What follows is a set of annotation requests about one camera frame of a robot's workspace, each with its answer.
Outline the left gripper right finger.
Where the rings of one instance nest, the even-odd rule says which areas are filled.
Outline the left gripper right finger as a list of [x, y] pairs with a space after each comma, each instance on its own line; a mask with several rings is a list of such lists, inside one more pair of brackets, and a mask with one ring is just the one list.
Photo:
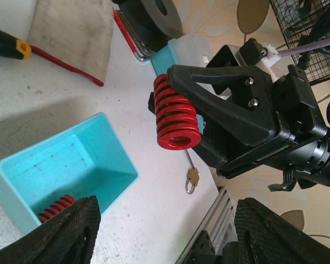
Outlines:
[[238, 201], [234, 225], [240, 263], [330, 263], [330, 248], [253, 198]]

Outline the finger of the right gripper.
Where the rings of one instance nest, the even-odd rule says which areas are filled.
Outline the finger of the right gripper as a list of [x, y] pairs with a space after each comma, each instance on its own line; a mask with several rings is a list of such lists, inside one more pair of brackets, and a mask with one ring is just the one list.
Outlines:
[[244, 145], [275, 137], [271, 76], [256, 66], [201, 68], [173, 65], [167, 81], [180, 95]]
[[154, 93], [151, 92], [149, 99], [148, 99], [148, 110], [151, 113], [155, 113], [155, 99], [154, 99]]

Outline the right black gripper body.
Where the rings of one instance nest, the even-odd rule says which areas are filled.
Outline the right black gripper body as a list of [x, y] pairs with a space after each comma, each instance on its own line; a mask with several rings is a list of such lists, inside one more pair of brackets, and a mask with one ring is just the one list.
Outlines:
[[[251, 38], [237, 52], [223, 46], [206, 68], [258, 67], [266, 57], [267, 48]], [[200, 143], [191, 149], [223, 178], [266, 165], [283, 173], [282, 183], [270, 185], [271, 190], [330, 187], [330, 105], [324, 117], [305, 72], [294, 65], [272, 82], [269, 91], [278, 123], [274, 138], [258, 146], [244, 145], [191, 103], [201, 133]]]

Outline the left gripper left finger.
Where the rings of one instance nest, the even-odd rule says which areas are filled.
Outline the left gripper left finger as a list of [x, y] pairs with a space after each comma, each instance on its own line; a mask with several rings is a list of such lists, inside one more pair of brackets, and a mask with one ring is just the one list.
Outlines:
[[96, 196], [80, 198], [0, 250], [0, 263], [90, 263], [101, 213]]

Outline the beige work glove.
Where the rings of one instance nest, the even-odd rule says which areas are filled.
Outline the beige work glove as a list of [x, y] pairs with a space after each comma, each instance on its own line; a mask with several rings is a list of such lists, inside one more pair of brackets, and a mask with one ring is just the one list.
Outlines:
[[105, 82], [113, 20], [111, 1], [37, 1], [27, 40]]

